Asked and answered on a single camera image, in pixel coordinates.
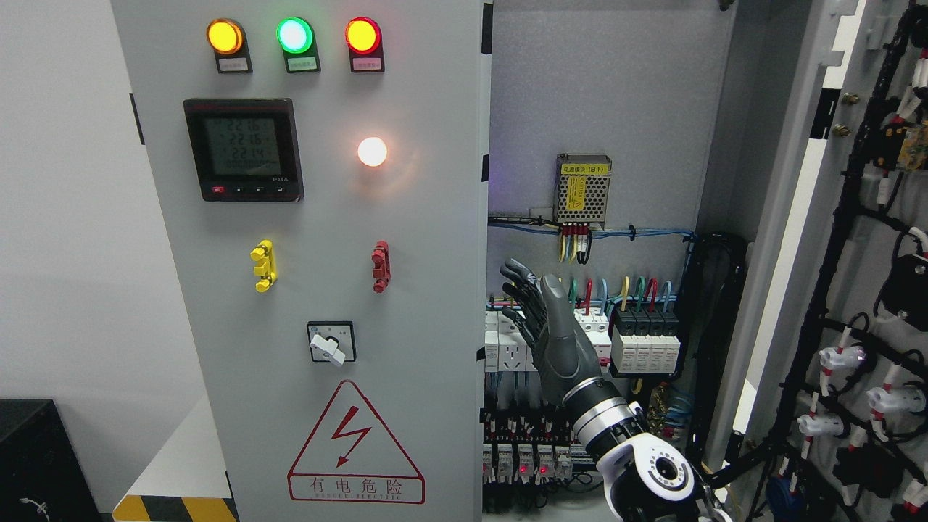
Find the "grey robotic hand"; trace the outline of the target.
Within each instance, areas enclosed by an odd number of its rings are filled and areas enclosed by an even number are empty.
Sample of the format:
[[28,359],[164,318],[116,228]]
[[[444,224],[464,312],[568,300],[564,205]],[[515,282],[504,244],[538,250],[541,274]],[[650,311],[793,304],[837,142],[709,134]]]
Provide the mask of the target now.
[[581,384],[600,379],[601,370],[596,350],[574,317],[569,294],[555,275],[537,276],[513,258],[504,261],[500,273],[507,279],[504,291],[521,307],[520,313],[505,307],[502,314],[531,350],[544,400],[573,406]]

